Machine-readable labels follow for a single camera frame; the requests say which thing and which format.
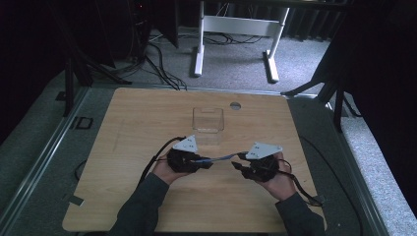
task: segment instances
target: person's left hand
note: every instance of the person's left hand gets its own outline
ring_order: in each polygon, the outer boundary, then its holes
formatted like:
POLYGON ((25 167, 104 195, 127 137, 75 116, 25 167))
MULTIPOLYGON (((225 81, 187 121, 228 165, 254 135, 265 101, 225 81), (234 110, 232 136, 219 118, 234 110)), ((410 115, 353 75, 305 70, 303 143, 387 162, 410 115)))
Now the person's left hand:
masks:
POLYGON ((163 180, 166 184, 171 185, 176 179, 189 175, 190 173, 177 173, 168 165, 167 154, 160 156, 152 173, 163 180))

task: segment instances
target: white bracket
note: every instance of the white bracket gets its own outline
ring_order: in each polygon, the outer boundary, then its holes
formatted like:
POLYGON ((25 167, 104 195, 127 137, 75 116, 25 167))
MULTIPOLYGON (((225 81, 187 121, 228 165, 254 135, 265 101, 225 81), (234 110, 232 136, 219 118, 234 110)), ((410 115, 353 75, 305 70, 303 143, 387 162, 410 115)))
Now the white bracket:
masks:
POLYGON ((246 154, 247 159, 262 159, 271 154, 282 151, 281 146, 267 145, 255 142, 249 152, 246 154))
POLYGON ((172 148, 184 150, 187 152, 197 152, 198 148, 196 143, 196 136, 192 135, 190 137, 187 137, 187 139, 175 144, 172 148))

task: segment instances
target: black controller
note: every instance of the black controller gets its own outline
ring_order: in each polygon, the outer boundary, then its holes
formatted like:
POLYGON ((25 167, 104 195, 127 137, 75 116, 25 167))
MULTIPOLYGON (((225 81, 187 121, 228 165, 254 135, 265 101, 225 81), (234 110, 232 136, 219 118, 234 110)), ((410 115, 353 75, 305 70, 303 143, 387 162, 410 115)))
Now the black controller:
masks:
POLYGON ((235 169, 240 170, 245 179, 266 182, 275 176, 276 171, 279 168, 278 162, 273 155, 261 159, 247 159, 246 152, 240 152, 238 153, 238 156, 240 159, 250 162, 249 167, 247 167, 243 166, 241 163, 232 161, 235 169))
POLYGON ((208 159, 195 153, 184 150, 171 149, 167 156, 168 164, 177 173, 194 173, 200 168, 209 169, 212 162, 195 162, 196 160, 208 159))

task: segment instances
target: sleeve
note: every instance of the sleeve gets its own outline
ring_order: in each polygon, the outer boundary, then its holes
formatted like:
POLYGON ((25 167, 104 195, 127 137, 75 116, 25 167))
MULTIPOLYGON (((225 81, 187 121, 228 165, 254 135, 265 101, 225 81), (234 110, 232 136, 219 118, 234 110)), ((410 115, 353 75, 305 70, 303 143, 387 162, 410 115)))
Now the sleeve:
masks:
POLYGON ((153 173, 123 204, 108 236, 152 235, 158 221, 158 208, 162 205, 169 185, 153 173))
POLYGON ((312 212, 298 193, 275 206, 289 236, 326 235, 323 218, 312 212))

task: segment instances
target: wooden table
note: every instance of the wooden table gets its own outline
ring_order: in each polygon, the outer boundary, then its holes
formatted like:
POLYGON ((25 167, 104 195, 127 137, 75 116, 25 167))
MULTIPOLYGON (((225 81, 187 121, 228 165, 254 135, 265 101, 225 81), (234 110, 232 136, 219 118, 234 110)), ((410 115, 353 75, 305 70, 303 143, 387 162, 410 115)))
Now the wooden table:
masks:
MULTIPOLYGON (((198 154, 224 156, 249 150, 254 142, 281 145, 303 188, 316 194, 284 97, 119 88, 74 194, 85 202, 69 205, 63 227, 68 231, 109 230, 151 157, 170 139, 192 134, 194 107, 224 111, 221 144, 199 146, 198 154), (231 102, 239 102, 241 109, 232 109, 231 102)), ((156 231, 282 232, 285 228, 275 202, 261 186, 244 179, 229 160, 218 161, 211 169, 200 169, 171 185, 159 210, 156 231)), ((321 208, 312 210, 323 216, 321 208)))

